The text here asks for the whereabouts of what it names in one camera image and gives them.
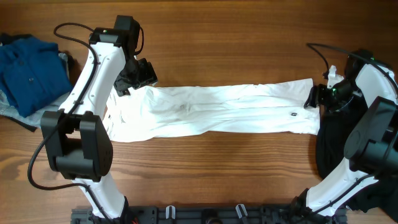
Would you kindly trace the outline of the white printed t-shirt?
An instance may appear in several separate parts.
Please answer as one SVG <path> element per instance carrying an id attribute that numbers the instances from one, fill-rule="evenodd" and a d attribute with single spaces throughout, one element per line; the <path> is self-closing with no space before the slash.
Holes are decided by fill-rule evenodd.
<path id="1" fill-rule="evenodd" d="M 232 86 L 145 86 L 118 96 L 113 90 L 103 119 L 112 141 L 229 133 L 317 134 L 320 110 L 303 107 L 312 79 Z"/>

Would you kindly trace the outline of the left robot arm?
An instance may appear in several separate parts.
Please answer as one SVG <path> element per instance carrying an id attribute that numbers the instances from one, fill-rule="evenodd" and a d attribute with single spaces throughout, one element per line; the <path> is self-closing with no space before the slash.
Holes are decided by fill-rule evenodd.
<path id="1" fill-rule="evenodd" d="M 57 111 L 46 111 L 41 119 L 43 141 L 29 162 L 27 176 L 38 189 L 32 169 L 45 148 L 50 168 L 61 173 L 69 184 L 52 190 L 79 187 L 92 206 L 88 219 L 94 223 L 136 223 L 127 198 L 118 190 L 110 173 L 113 145 L 102 123 L 106 100 L 115 83 L 127 88 L 155 84 L 153 66 L 138 60 L 144 43 L 141 26 L 96 28 L 85 44 L 88 58 L 68 98 Z"/>

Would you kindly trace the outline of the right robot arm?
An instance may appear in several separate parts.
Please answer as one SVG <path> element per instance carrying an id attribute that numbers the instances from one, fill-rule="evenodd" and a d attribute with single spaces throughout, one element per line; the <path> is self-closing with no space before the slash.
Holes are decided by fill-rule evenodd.
<path id="1" fill-rule="evenodd" d="M 323 105 L 318 152 L 342 153 L 333 170 L 295 199 L 297 215 L 325 219 L 365 188 L 397 174 L 396 83 L 386 68 L 347 68 L 333 86 L 312 88 L 308 106 Z"/>

